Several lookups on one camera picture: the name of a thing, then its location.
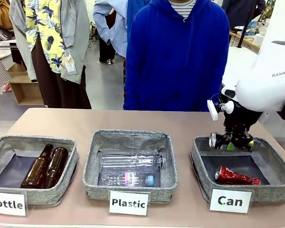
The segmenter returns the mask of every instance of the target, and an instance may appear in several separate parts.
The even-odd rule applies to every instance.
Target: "striped shirt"
[[[195,5],[197,0],[189,0],[185,3],[175,3],[170,2],[172,8],[185,19],[188,18],[189,14],[191,13],[193,6]]]

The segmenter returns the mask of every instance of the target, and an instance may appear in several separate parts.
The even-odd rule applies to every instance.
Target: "gray basket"
[[[217,151],[209,148],[209,137],[196,137],[190,154],[192,165],[199,178],[205,200],[211,198],[211,188],[254,190],[253,203],[285,202],[285,161],[279,153],[263,139],[255,138],[252,152]],[[220,185],[211,180],[202,160],[207,157],[250,156],[268,185]]]
[[[158,150],[164,148],[162,153],[166,159],[161,169],[161,187],[110,187],[98,186],[99,159],[98,150]],[[149,192],[149,202],[168,203],[177,185],[177,171],[172,141],[169,135],[161,132],[123,131],[123,130],[97,130],[90,143],[87,155],[83,183],[86,194],[90,199],[109,200],[110,191]]]
[[[76,142],[45,136],[3,136],[0,138],[0,174],[11,161],[14,154],[21,157],[38,157],[47,143],[54,148],[62,146],[68,149],[69,157],[58,183],[50,189],[0,188],[5,193],[26,192],[29,206],[55,206],[59,204],[72,181],[79,155]]]

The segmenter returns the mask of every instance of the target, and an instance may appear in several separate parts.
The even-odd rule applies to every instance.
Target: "blue hoodie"
[[[207,111],[220,92],[229,23],[224,10],[197,0],[184,19],[153,0],[133,21],[126,54],[125,110]]]
[[[128,0],[128,18],[127,18],[127,32],[128,38],[130,35],[131,25],[137,12],[144,6],[148,5],[151,0]]]

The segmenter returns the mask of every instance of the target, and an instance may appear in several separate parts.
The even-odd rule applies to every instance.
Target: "blue bottle cap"
[[[154,177],[153,176],[147,176],[147,184],[149,187],[154,186]]]

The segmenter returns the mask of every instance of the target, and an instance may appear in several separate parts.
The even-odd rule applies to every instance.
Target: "clear plastic bottle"
[[[102,172],[143,172],[153,173],[162,167],[164,159],[155,152],[140,152],[134,155],[122,152],[103,152],[100,154],[100,170]]]
[[[152,187],[154,177],[135,172],[103,173],[101,175],[101,185],[105,186],[125,186],[125,187]]]
[[[249,36],[254,36],[255,34],[256,34],[256,29],[257,29],[257,22],[256,21],[253,21],[253,22],[251,22],[252,24],[251,24],[251,28],[250,28],[250,30],[249,30]]]

